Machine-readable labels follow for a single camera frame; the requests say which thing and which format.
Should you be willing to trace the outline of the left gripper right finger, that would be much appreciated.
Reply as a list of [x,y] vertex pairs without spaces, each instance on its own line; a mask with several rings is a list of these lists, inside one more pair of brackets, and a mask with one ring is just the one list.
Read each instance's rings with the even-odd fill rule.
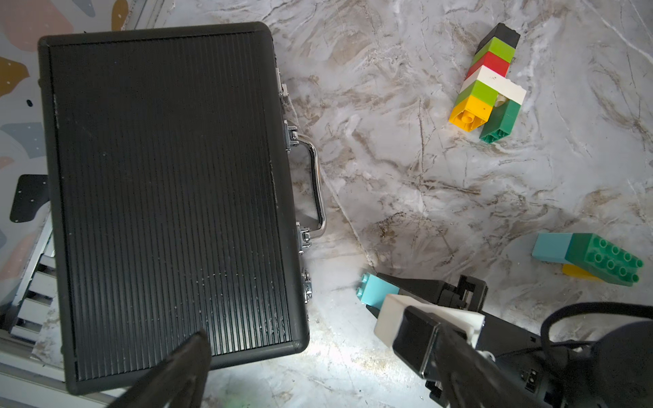
[[434,343],[435,366],[451,407],[542,407],[497,366],[442,324]]

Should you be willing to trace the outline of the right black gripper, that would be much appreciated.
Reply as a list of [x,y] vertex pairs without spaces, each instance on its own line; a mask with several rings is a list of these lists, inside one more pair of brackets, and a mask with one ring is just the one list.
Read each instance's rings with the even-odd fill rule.
[[[486,282],[466,275],[456,285],[443,280],[404,279],[377,274],[381,280],[430,304],[481,312],[487,294]],[[539,335],[488,312],[477,343],[478,350],[490,352],[505,377],[520,390],[546,407],[564,407],[563,389],[549,373]]]

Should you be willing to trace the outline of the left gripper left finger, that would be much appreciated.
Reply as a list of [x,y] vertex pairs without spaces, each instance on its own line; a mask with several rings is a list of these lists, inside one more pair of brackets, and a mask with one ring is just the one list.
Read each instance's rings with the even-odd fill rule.
[[212,354],[207,333],[190,336],[111,407],[199,407]]

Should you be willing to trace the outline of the light blue lego brick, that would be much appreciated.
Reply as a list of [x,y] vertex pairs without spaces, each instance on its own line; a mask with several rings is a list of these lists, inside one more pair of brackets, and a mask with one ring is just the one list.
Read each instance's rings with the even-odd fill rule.
[[566,253],[572,238],[572,233],[539,233],[532,257],[543,262],[569,265]]
[[400,292],[399,287],[386,282],[375,275],[365,273],[356,291],[358,299],[366,306],[375,309],[382,309],[384,299],[389,295],[396,295]]

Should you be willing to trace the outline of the dark green long lego brick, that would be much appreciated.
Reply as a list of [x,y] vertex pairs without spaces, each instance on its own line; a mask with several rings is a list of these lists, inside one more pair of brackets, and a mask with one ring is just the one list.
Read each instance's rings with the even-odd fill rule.
[[642,259],[607,239],[590,233],[574,233],[565,259],[600,280],[626,287],[639,282]]

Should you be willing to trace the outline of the orange yellow lego brick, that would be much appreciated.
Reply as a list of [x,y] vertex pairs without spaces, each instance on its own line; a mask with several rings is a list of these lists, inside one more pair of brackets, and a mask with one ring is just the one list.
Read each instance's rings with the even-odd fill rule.
[[465,132],[471,132],[488,121],[492,110],[491,105],[469,96],[454,107],[449,122]]

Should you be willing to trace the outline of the white long lego brick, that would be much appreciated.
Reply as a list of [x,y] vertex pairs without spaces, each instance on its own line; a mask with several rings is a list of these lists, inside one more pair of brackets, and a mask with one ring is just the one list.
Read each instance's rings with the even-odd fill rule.
[[481,66],[472,75],[470,75],[464,82],[460,91],[466,90],[475,81],[480,81],[490,88],[498,91],[500,95],[508,100],[513,100],[519,105],[522,105],[526,96],[526,90],[520,85],[512,82],[508,78],[499,75],[487,66]]

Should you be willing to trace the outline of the red lego brick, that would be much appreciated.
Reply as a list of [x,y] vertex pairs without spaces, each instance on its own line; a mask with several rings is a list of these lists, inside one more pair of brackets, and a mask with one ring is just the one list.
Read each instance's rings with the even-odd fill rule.
[[476,63],[472,64],[465,78],[469,78],[483,66],[496,72],[496,74],[502,77],[506,77],[510,63],[505,59],[502,59],[500,56],[493,54],[492,52],[487,52],[481,58],[479,58]]

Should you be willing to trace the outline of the lime green lego brick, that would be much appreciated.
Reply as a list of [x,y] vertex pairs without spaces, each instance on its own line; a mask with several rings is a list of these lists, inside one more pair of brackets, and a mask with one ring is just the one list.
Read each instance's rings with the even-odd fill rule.
[[496,57],[510,64],[515,56],[515,47],[503,42],[498,37],[493,37],[489,42],[487,42],[479,51],[474,55],[472,64],[476,64],[481,58],[486,54],[494,54]]
[[467,86],[467,88],[460,92],[455,105],[459,105],[461,102],[469,98],[469,96],[474,96],[474,98],[486,103],[487,105],[493,106],[498,98],[498,91],[481,81],[474,81],[471,85]]

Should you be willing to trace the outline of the black small lego brick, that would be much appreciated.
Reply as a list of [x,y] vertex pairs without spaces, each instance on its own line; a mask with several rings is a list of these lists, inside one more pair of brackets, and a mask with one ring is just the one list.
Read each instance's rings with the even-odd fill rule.
[[476,52],[479,52],[483,49],[488,42],[494,38],[498,38],[504,43],[508,44],[512,48],[516,48],[519,40],[520,34],[517,31],[513,30],[510,27],[507,27],[504,23],[498,23],[479,43]]

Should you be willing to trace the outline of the dark green small lego brick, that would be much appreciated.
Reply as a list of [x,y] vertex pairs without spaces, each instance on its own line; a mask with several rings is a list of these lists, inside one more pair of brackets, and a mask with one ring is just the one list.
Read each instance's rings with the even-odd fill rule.
[[495,107],[485,123],[480,139],[487,144],[494,143],[512,133],[521,105],[513,100],[507,100]]

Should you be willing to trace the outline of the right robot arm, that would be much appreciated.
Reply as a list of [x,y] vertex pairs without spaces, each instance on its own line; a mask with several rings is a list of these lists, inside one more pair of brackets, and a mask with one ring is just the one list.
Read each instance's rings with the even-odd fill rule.
[[[368,301],[375,335],[444,407],[649,407],[652,309],[592,302],[566,306],[532,333],[484,311],[487,286],[380,275]],[[575,316],[628,316],[595,341],[553,341]]]

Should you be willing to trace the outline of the black case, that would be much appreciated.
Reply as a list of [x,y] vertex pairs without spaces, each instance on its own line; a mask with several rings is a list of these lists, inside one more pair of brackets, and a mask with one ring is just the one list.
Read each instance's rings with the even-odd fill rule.
[[212,369],[309,345],[262,22],[37,45],[67,390],[129,387],[198,331]]

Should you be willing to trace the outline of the aluminium front rail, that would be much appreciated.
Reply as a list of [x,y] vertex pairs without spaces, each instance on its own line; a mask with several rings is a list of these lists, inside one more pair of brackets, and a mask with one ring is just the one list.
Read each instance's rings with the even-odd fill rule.
[[121,389],[66,388],[50,216],[1,231],[1,405],[104,407]]

